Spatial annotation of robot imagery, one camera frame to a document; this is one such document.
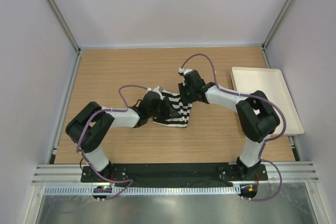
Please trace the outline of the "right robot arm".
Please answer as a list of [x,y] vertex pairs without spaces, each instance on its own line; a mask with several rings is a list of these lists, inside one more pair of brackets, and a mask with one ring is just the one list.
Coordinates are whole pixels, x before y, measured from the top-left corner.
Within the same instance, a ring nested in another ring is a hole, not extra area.
[[280,118],[266,95],[259,90],[251,94],[238,94],[214,82],[205,83],[196,70],[181,68],[178,73],[184,78],[178,84],[184,104],[203,102],[223,106],[237,113],[246,141],[237,157],[236,172],[241,179],[250,179],[261,163],[260,156],[266,140],[280,124]]

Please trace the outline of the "black white striped tank top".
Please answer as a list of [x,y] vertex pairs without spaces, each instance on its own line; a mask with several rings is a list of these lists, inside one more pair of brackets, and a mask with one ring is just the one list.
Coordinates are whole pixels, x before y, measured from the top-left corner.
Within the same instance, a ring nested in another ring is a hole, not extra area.
[[163,90],[161,94],[163,95],[163,98],[168,98],[171,107],[177,114],[170,118],[163,118],[162,116],[160,118],[154,117],[152,119],[153,123],[167,127],[187,128],[192,104],[188,103],[187,105],[184,105],[179,93]]

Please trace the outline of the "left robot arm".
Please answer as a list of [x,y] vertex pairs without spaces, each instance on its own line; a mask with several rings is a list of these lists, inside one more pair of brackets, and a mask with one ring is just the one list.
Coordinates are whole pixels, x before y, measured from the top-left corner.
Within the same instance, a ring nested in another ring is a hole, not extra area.
[[77,144],[76,151],[84,155],[100,182],[110,181],[113,166],[104,154],[101,143],[111,128],[137,128],[153,119],[174,119],[180,114],[174,106],[180,95],[167,91],[149,91],[138,105],[125,110],[110,109],[96,102],[88,103],[66,126],[65,132]]

